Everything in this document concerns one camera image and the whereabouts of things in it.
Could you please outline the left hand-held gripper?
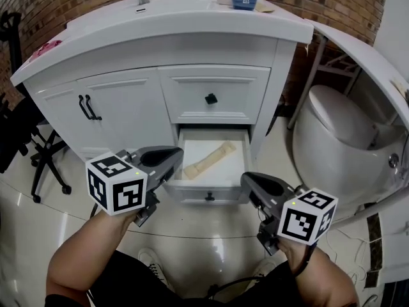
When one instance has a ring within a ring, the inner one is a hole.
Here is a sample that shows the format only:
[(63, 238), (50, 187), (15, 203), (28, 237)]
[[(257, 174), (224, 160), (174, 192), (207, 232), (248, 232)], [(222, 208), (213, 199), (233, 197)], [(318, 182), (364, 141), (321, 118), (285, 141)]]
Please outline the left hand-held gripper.
[(140, 227), (156, 211), (155, 190), (183, 161), (176, 146), (147, 146), (134, 152), (107, 152), (86, 162), (88, 194), (110, 216), (136, 211)]

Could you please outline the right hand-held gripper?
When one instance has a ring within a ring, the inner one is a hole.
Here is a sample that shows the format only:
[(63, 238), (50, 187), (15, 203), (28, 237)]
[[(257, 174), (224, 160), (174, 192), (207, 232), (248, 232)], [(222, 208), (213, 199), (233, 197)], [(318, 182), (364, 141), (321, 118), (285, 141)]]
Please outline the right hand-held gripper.
[(335, 196), (302, 185), (292, 188), (280, 178), (250, 171), (242, 174), (240, 183), (242, 193), (265, 217), (257, 238), (269, 255), (278, 250), (280, 237), (315, 246), (330, 228), (338, 204)]

